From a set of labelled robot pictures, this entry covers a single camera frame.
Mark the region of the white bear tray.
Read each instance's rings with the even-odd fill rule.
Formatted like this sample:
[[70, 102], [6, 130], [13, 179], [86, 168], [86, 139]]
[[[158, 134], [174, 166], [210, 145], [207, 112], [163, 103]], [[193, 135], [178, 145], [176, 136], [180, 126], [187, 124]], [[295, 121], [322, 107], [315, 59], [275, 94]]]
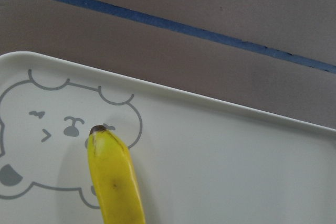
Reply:
[[95, 125], [147, 223], [335, 223], [335, 130], [33, 52], [1, 56], [1, 223], [102, 223]]

